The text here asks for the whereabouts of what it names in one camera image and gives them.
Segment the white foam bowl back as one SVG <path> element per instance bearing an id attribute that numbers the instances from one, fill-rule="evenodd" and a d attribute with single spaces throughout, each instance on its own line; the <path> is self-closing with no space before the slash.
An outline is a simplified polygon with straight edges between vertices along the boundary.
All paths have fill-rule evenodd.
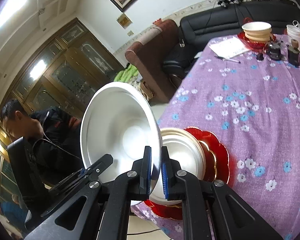
<path id="1" fill-rule="evenodd" d="M 151 148 L 151 187 L 158 182 L 161 168 L 162 137 L 148 101 L 132 85 L 111 82 L 100 88 L 83 115 L 80 147 L 83 164 L 89 168 L 105 154 L 113 163 L 99 176 L 102 183 L 132 169 Z"/>

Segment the white foam bowl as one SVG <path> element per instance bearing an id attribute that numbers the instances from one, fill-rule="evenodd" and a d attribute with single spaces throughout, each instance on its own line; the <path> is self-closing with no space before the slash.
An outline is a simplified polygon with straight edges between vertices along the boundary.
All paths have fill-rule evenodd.
<path id="1" fill-rule="evenodd" d="M 167 147 L 170 158 L 178 161 L 182 170 L 203 179 L 206 161 L 199 141 L 180 128 L 162 128 L 160 131 L 162 145 Z"/>
<path id="2" fill-rule="evenodd" d="M 99 176 L 102 183 L 132 169 L 151 148 L 151 187 L 158 182 L 161 168 L 162 137 L 148 101 L 132 85 L 111 82 L 100 88 L 83 115 L 80 147 L 83 164 L 89 168 L 105 154 L 113 163 Z"/>

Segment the white foam bowl front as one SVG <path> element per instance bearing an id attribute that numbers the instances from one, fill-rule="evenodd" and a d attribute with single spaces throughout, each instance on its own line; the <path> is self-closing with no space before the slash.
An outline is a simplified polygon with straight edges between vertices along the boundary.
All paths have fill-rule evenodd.
<path id="1" fill-rule="evenodd" d="M 206 161 L 199 141 L 180 128 L 162 128 L 160 131 L 162 145 L 167 147 L 170 158 L 178 161 L 182 170 L 203 179 Z"/>

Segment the red gold-rimmed plate with label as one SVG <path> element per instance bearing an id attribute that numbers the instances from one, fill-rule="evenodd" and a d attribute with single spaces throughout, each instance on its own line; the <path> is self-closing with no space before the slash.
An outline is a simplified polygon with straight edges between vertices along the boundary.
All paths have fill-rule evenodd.
<path id="1" fill-rule="evenodd" d="M 205 155 L 205 175 L 203 180 L 213 182 L 217 178 L 217 159 L 213 151 L 210 150 L 207 143 L 199 141 Z"/>

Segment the stack of beige paper bowls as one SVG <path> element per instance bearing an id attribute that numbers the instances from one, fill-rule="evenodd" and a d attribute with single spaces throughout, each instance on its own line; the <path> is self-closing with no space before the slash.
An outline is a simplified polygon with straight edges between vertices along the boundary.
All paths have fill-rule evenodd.
<path id="1" fill-rule="evenodd" d="M 272 26 L 267 22 L 248 22 L 242 25 L 245 37 L 253 42 L 268 42 L 272 35 Z"/>

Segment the person in dark jacket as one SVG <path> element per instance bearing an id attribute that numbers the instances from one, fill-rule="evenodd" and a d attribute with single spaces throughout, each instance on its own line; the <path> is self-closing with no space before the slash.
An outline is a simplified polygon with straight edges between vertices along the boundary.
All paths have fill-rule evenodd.
<path id="1" fill-rule="evenodd" d="M 56 185 L 84 168 L 81 148 L 81 120 L 58 107 L 28 114 L 17 99 L 6 103 L 1 111 L 2 126 L 11 141 L 25 139 L 32 148 L 34 169 L 41 181 L 21 191 L 32 214 L 44 212 L 51 198 L 44 183 Z"/>

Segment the green cloth pile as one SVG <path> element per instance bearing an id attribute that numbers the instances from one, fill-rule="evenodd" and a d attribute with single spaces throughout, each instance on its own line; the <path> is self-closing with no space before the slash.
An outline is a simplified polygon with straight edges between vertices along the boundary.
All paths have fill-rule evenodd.
<path id="1" fill-rule="evenodd" d="M 114 78 L 114 82 L 124 82 L 129 83 L 132 79 L 137 77 L 139 74 L 136 66 L 132 64 L 127 64 L 127 67 L 124 70 L 121 70 Z"/>

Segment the wooden glass door cabinet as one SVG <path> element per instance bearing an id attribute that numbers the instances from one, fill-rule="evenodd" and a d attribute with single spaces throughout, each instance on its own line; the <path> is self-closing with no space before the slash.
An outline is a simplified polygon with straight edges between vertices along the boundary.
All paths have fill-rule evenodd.
<path id="1" fill-rule="evenodd" d="M 8 101 L 17 99 L 28 114 L 58 107 L 81 120 L 97 90 L 113 81 L 122 69 L 101 42 L 74 20 L 29 59 L 1 104 L 1 111 Z"/>

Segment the purple floral tablecloth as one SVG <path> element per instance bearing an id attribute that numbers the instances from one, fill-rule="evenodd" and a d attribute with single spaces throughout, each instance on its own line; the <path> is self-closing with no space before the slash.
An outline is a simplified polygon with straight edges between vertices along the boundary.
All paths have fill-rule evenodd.
<path id="1" fill-rule="evenodd" d="M 158 120 L 213 133 L 230 157 L 229 185 L 284 239 L 300 235 L 300 66 L 249 51 L 234 61 L 205 47 Z"/>

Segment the black clip on table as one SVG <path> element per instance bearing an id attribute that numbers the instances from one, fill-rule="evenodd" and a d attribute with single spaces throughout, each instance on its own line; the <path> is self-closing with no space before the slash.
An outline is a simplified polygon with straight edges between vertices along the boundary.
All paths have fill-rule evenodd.
<path id="1" fill-rule="evenodd" d="M 263 61 L 263 60 L 264 60 L 263 54 L 262 54 L 262 53 L 258 53 L 258 54 L 256 55 L 256 59 L 257 59 L 257 61 Z"/>

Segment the black leather sofa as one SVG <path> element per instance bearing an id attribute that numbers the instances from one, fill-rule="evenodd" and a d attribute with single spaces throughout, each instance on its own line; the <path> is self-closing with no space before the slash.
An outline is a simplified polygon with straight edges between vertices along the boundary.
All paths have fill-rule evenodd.
<path id="1" fill-rule="evenodd" d="M 300 22 L 300 9 L 290 0 L 265 0 L 230 4 L 227 8 L 216 7 L 185 16 L 178 28 L 179 42 L 163 60 L 162 70 L 183 79 L 194 65 L 195 55 L 211 39 L 239 34 L 247 18 L 268 22 L 274 34 L 282 34 L 287 24 Z"/>

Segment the white paper sheet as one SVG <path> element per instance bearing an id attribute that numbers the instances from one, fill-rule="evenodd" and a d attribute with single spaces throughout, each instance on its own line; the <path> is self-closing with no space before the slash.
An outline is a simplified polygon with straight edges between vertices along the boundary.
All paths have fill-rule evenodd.
<path id="1" fill-rule="evenodd" d="M 222 37 L 220 40 L 211 40 L 209 48 L 217 55 L 226 59 L 233 58 L 251 50 L 237 37 Z"/>

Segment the black round jar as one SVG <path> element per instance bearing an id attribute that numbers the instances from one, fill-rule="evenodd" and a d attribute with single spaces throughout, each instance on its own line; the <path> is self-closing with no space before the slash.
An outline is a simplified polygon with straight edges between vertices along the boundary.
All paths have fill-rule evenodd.
<path id="1" fill-rule="evenodd" d="M 274 61 L 280 61 L 282 57 L 280 42 L 268 42 L 268 44 L 266 45 L 266 54 L 270 57 L 270 59 Z"/>

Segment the dark bottle with cork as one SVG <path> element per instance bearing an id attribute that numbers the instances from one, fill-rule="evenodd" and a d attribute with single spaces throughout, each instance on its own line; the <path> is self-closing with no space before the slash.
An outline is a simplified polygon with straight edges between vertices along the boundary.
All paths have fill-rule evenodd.
<path id="1" fill-rule="evenodd" d="M 300 50 L 299 42 L 296 39 L 291 39 L 287 46 L 288 63 L 295 67 L 300 66 Z"/>

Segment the white plastic jar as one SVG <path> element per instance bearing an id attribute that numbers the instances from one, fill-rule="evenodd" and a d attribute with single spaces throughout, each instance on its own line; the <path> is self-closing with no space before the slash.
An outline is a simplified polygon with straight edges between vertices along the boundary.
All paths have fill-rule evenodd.
<path id="1" fill-rule="evenodd" d="M 289 36 L 289 41 L 291 41 L 292 39 L 297 40 L 299 43 L 298 50 L 300 51 L 300 29 L 291 24 L 288 24 L 286 28 L 287 35 Z"/>

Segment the small yellow wall picture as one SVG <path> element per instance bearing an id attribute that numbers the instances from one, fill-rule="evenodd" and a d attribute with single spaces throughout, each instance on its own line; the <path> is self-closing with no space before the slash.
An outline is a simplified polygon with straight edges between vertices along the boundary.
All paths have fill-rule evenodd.
<path id="1" fill-rule="evenodd" d="M 125 13 L 122 13 L 117 18 L 117 22 L 119 25 L 121 25 L 121 27 L 123 29 L 127 29 L 132 24 L 132 21 L 129 19 L 129 17 Z"/>

